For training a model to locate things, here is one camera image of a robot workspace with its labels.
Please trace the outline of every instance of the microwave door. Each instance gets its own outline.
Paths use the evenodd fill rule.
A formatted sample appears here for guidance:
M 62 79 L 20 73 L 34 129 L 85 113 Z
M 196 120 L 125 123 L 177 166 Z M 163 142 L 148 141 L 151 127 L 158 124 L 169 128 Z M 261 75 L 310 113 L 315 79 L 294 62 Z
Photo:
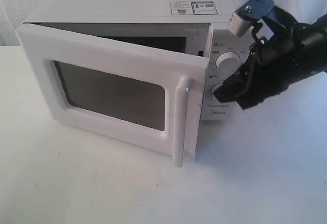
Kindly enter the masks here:
M 195 156 L 208 58 L 24 24 L 19 41 L 52 116 L 173 156 Z

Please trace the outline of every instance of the microwave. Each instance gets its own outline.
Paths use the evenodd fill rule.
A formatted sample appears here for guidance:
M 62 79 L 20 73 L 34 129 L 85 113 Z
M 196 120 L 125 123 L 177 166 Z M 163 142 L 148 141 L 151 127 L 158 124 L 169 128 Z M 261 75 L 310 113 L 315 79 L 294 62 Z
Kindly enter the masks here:
M 213 91 L 249 54 L 238 0 L 46 0 L 17 30 L 54 119 L 194 159 L 199 121 L 235 104 Z

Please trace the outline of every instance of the white tabletop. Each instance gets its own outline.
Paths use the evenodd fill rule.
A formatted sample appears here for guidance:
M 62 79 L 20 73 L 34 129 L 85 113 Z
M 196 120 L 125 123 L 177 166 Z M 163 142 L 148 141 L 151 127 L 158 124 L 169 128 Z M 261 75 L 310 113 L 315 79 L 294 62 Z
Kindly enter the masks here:
M 326 223 L 327 76 L 200 126 L 195 162 L 52 120 L 0 47 L 0 223 Z

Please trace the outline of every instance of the barcode sticker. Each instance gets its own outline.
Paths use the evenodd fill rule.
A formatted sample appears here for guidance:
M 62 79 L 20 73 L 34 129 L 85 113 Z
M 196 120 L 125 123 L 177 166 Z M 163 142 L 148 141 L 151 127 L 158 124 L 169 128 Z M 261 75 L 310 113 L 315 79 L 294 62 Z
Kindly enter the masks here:
M 192 2 L 195 15 L 218 14 L 214 2 Z
M 172 15 L 194 15 L 192 2 L 171 2 L 170 9 Z

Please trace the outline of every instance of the brand logo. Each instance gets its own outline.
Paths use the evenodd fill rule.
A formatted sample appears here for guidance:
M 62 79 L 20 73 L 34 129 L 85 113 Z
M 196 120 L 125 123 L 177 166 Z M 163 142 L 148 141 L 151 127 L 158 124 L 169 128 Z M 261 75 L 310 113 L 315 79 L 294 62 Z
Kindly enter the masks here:
M 216 111 L 216 110 L 211 110 L 210 115 L 219 115 L 219 114 L 225 114 L 224 111 Z

